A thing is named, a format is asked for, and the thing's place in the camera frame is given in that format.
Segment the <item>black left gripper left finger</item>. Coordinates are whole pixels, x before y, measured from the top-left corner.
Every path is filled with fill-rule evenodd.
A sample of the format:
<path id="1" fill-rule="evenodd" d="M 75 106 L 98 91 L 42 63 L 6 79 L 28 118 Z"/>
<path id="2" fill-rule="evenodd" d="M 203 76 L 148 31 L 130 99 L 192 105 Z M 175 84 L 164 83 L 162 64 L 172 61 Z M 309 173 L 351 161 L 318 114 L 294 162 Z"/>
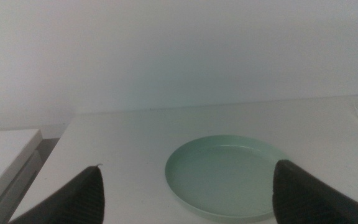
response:
<path id="1" fill-rule="evenodd" d="M 89 166 L 13 224 L 102 224 L 104 184 L 98 166 Z"/>

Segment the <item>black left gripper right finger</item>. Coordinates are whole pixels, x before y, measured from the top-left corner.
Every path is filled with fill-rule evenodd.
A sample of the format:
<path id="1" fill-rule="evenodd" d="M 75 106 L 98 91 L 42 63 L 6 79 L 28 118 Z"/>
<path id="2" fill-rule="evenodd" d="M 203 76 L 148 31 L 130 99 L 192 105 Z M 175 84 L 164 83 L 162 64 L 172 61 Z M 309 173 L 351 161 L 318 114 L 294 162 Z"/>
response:
<path id="1" fill-rule="evenodd" d="M 272 205 L 277 223 L 358 223 L 358 202 L 289 160 L 275 165 Z"/>

